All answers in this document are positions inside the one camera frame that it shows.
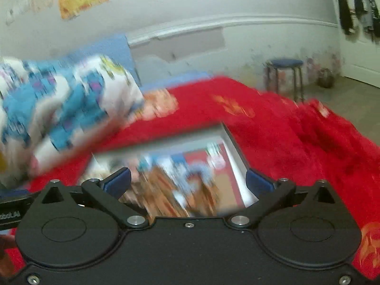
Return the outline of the person's left hand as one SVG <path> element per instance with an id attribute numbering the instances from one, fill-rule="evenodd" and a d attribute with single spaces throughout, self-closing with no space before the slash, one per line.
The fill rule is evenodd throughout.
<path id="1" fill-rule="evenodd" d="M 0 251 L 1 251 L 1 276 L 10 277 L 14 272 L 14 265 L 12 260 L 9 258 L 8 249 L 13 249 L 16 247 L 15 237 L 13 235 L 1 235 L 0 240 Z"/>

